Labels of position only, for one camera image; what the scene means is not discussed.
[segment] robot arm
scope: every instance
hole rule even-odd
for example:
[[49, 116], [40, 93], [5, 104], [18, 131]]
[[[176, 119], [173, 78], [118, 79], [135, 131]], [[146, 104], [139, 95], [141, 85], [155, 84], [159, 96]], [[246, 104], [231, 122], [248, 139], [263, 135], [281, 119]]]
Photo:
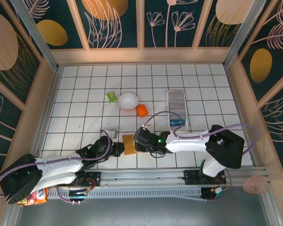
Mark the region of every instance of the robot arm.
[[[238, 169], [241, 167], [244, 140], [238, 135], [224, 130], [209, 137], [199, 139], [189, 138], [191, 136], [205, 135], [222, 128], [213, 125], [209, 131], [198, 134], [184, 134], [186, 139], [178, 139], [170, 132], [162, 132], [160, 135], [150, 133], [146, 128], [139, 128], [134, 135], [135, 149], [140, 152], [149, 152], [150, 154], [165, 155], [179, 151], [201, 151], [208, 152], [211, 157], [206, 159], [202, 172], [210, 177], [215, 177], [226, 167]], [[79, 186], [77, 181], [84, 178], [84, 170], [93, 167], [96, 163], [107, 160], [110, 156], [119, 157], [125, 150], [123, 143], [114, 143], [108, 151], [107, 136], [101, 137], [93, 145], [88, 145], [77, 150], [68, 156], [62, 156], [54, 159], [35, 159], [31, 154], [27, 154], [18, 159], [15, 163], [5, 169], [5, 172], [31, 163], [32, 166], [25, 167], [7, 174], [1, 181], [0, 186], [3, 190], [8, 204], [14, 204], [31, 192], [60, 184], [74, 183]], [[86, 161], [84, 159], [93, 159], [100, 156], [100, 159]], [[51, 164], [48, 161], [66, 159]]]
[[158, 136], [141, 127], [134, 135], [135, 149], [159, 155], [179, 151], [207, 152], [211, 157], [205, 160], [201, 170], [205, 175], [215, 177], [225, 168], [239, 169], [241, 167], [244, 139], [229, 130], [199, 139], [190, 137], [202, 136], [221, 128], [219, 125], [213, 125], [211, 130], [201, 133], [182, 134], [181, 137], [187, 138], [181, 139], [170, 132], [162, 132]]

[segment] grid tile floor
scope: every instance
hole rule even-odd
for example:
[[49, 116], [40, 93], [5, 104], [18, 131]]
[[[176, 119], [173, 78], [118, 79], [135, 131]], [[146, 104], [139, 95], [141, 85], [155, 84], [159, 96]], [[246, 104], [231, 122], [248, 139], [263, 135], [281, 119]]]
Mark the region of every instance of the grid tile floor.
[[[186, 95], [189, 132], [211, 128], [213, 124], [228, 126], [240, 123], [235, 102], [222, 64], [214, 65], [101, 65], [66, 66], [51, 113], [42, 147], [42, 158], [68, 155], [93, 144], [100, 129], [117, 129], [114, 142], [134, 134], [151, 115], [167, 110], [166, 92], [183, 89]], [[106, 93], [116, 96], [131, 92], [145, 104], [149, 116], [140, 118], [136, 111], [123, 111], [117, 103], [109, 103]], [[168, 131], [167, 115], [150, 122], [156, 133]], [[244, 138], [241, 128], [232, 130]], [[155, 159], [149, 153], [110, 157], [98, 169], [163, 168], [200, 166], [208, 153], [179, 152]], [[250, 154], [242, 165], [253, 165]]]

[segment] orange sponge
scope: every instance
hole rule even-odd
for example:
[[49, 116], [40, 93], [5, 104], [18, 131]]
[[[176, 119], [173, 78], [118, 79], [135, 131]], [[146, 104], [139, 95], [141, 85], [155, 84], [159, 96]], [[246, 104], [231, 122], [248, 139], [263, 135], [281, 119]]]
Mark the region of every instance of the orange sponge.
[[148, 115], [148, 111], [145, 105], [138, 105], [136, 107], [136, 112], [140, 117], [145, 117]]

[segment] white bowl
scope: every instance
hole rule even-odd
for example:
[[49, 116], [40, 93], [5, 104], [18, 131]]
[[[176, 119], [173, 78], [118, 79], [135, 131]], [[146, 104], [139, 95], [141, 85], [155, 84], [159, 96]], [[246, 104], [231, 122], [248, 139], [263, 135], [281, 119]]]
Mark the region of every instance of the white bowl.
[[133, 93], [124, 93], [118, 98], [117, 103], [123, 110], [130, 111], [138, 105], [138, 98]]

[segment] green snack packet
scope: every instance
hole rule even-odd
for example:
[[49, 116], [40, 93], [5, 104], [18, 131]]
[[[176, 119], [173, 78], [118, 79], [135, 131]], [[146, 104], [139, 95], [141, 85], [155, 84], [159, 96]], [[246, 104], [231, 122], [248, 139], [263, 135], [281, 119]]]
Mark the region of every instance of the green snack packet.
[[114, 91], [108, 92], [108, 93], [106, 93], [106, 95], [108, 96], [110, 103], [117, 101], [117, 97], [115, 96]]

